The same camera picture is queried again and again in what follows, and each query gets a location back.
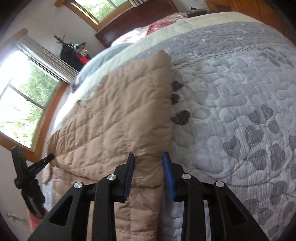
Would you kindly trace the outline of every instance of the window frame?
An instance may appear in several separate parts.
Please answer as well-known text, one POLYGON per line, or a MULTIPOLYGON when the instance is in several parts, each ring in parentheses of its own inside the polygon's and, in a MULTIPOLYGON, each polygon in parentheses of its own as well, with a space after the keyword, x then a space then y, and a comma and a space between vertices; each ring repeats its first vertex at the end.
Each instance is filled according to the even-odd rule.
MULTIPOLYGON (((9 46, 10 44, 13 44, 14 41, 16 41, 19 37, 27 33, 28 33, 28 30, 25 28, 17 32, 8 41, 6 41, 3 45, 0 46, 0 53, 2 50, 5 49, 5 47, 9 46)), ((0 145, 8 150, 11 150, 13 147, 18 146, 24 150, 27 160, 31 162, 39 161, 41 159, 41 154, 42 154, 42 150, 43 150, 43 146, 44 146, 44 142, 45 142, 45 138, 48 132, 50 122, 58 106, 58 103, 68 86, 69 84, 67 82, 63 80, 59 80, 56 88, 52 92, 49 100, 47 101, 46 106, 44 107, 43 113, 37 124, 30 148, 18 143, 17 141, 13 140, 12 138, 5 135, 1 131, 0 131, 0 145)))
POLYGON ((63 4, 72 12, 77 14, 88 25, 90 25, 96 32, 106 26, 114 18, 118 17, 119 15, 123 14, 125 11, 133 7, 130 1, 126 1, 125 3, 115 8, 112 12, 110 12, 104 19, 99 21, 78 3, 73 2, 73 0, 57 0, 54 5, 56 7, 60 7, 63 4))

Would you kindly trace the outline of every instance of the wooden headboard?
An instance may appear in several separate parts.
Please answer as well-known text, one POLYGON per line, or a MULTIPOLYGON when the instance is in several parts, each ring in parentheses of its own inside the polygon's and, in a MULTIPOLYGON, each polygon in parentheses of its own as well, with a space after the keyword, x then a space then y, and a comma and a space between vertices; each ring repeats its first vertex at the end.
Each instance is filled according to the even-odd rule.
POLYGON ((147 26, 161 18, 178 12, 172 0, 149 0, 133 7, 115 18, 96 33, 96 38, 108 48, 112 42, 127 32, 147 26))

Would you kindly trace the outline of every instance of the folded brown blanket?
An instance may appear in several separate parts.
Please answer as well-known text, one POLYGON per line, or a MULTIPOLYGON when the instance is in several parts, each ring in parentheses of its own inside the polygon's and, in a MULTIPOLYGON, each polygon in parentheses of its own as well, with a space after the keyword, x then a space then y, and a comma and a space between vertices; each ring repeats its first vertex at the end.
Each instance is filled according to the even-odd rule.
POLYGON ((105 76, 89 101, 79 101, 48 141, 56 158, 53 202, 75 181, 90 183, 136 157, 131 194, 115 205, 118 240, 155 240, 163 190, 162 154, 171 150, 170 57, 148 59, 105 76))

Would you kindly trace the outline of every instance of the white curtain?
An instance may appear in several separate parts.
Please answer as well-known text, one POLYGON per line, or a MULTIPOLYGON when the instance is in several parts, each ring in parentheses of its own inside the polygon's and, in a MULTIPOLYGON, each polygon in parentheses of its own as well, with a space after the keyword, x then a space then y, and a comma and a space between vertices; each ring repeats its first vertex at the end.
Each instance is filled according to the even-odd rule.
POLYGON ((133 7, 137 7, 141 4, 143 4, 144 2, 147 2, 148 0, 129 0, 129 1, 133 5, 133 7))
POLYGON ((28 56, 39 62, 63 81, 72 84, 78 75, 78 71, 63 60, 43 48, 29 36, 24 35, 17 39, 16 45, 28 56))

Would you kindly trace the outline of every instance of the gray floral quilt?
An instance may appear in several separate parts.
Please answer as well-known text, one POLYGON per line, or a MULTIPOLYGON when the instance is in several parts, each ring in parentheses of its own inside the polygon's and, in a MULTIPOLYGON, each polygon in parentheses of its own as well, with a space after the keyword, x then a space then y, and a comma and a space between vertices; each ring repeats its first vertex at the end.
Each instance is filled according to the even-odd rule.
MULTIPOLYGON (((172 161, 200 181, 224 181, 276 240, 296 211, 296 47, 267 25, 233 22, 136 58, 160 49, 173 65, 172 161)), ((182 216, 165 195, 160 240, 180 240, 182 216)))

